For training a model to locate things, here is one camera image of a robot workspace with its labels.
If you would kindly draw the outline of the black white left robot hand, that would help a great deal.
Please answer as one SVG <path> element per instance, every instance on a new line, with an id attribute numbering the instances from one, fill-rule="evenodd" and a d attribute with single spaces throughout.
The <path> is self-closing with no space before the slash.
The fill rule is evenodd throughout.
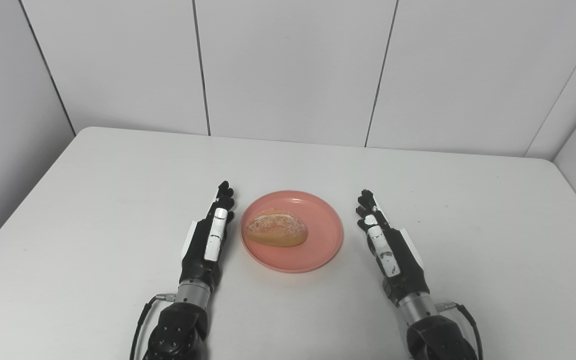
<path id="1" fill-rule="evenodd" d="M 221 255 L 227 242 L 228 227 L 234 219 L 234 189 L 224 180 L 205 216 L 194 226 L 182 259 L 179 282 L 204 284 L 210 292 L 222 278 Z"/>

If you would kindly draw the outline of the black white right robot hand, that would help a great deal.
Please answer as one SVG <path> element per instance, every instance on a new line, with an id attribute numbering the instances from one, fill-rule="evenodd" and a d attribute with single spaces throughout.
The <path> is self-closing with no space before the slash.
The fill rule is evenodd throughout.
<path id="1" fill-rule="evenodd" d="M 369 251 L 384 276 L 382 287 L 390 301 L 400 307 L 411 296 L 429 294 L 418 249 L 404 228 L 391 226 L 372 191 L 361 191 L 355 212 L 359 215 L 358 227 L 365 233 Z"/>

